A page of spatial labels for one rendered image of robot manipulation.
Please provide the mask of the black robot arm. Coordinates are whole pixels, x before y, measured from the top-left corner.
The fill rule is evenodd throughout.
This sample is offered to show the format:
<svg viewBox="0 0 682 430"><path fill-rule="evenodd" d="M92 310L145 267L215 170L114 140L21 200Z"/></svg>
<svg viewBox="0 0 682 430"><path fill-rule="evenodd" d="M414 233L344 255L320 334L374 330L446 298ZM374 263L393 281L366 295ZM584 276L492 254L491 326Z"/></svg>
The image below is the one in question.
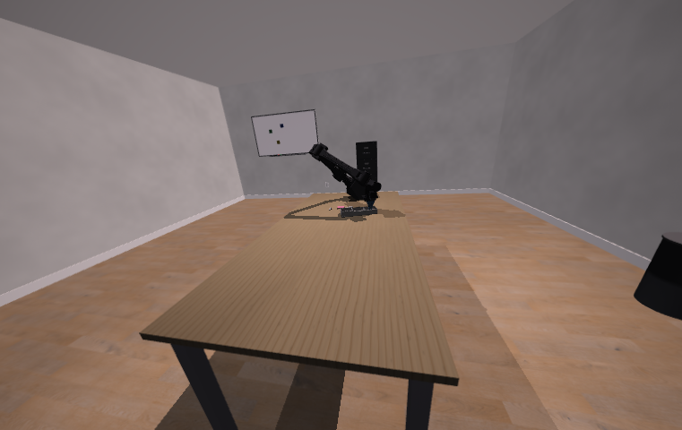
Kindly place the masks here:
<svg viewBox="0 0 682 430"><path fill-rule="evenodd" d="M372 180L370 178L371 176L366 171L363 172L362 170L353 168L326 151L328 151L327 146L320 143L314 144L309 153L311 155L313 154L312 155L312 157L314 156L313 158L317 160L319 159L318 161L321 160L332 171L333 173L332 176L336 180L338 179L341 181L343 180L342 182L343 183L345 182L344 184L347 186L348 188L348 189L346 188L347 190L349 190L351 185L356 180L357 182L359 182L361 186L366 186L366 189L369 189L369 190L365 189L366 198L370 198L370 201L375 201L377 198L377 192L380 191L382 187L381 184ZM350 177L347 176L346 174L349 174Z"/></svg>

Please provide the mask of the dark grey rack of three bins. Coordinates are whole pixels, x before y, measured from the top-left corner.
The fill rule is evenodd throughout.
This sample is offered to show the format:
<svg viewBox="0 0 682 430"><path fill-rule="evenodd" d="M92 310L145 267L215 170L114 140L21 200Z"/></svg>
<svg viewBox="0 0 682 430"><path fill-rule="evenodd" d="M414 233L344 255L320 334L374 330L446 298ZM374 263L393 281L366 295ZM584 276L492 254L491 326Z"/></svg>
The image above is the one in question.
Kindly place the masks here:
<svg viewBox="0 0 682 430"><path fill-rule="evenodd" d="M368 215L368 214L377 214L377 208L375 206L372 207L372 210L370 210L367 207L357 207L357 208L340 208L341 209L341 216L342 217L350 217L350 216L359 216L359 215Z"/></svg>

